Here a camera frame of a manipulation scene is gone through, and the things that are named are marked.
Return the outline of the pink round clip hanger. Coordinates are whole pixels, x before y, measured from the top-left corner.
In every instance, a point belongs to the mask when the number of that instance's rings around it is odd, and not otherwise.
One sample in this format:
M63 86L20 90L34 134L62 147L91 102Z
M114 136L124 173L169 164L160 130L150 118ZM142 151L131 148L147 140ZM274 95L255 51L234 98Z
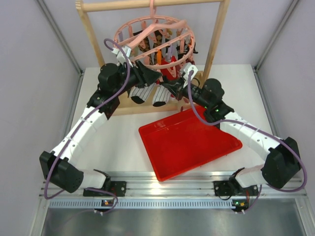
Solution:
M159 70L169 80L176 80L187 63L195 64L195 36L185 20L158 16L154 1L150 1L150 15L123 24L114 41L133 63L142 62Z

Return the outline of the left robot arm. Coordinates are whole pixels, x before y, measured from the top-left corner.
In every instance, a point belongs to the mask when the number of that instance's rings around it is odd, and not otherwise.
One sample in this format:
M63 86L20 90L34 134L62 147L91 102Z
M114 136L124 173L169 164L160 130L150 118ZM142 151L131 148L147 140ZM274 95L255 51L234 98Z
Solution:
M100 195L111 191L110 177L99 170L80 170L76 167L86 145L97 130L113 115L120 104L119 96L133 87L154 84L162 74L142 62L135 65L108 63L100 68L97 89L90 97L79 120L50 152L44 151L40 165L46 180L44 193L52 183L62 191L95 189Z

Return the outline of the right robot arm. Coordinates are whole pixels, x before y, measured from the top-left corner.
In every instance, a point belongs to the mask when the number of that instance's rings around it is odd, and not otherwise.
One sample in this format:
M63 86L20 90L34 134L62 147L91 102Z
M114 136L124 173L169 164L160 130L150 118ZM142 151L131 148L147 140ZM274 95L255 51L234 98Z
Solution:
M206 110L198 119L205 125L215 126L251 148L263 160L262 165L240 168L229 177L229 188L235 195L243 194L248 187L267 184L278 191L301 170L298 144L293 138L281 139L251 125L226 105L224 90L217 79L207 79L199 88L180 78L175 82L162 82L176 98L187 98Z

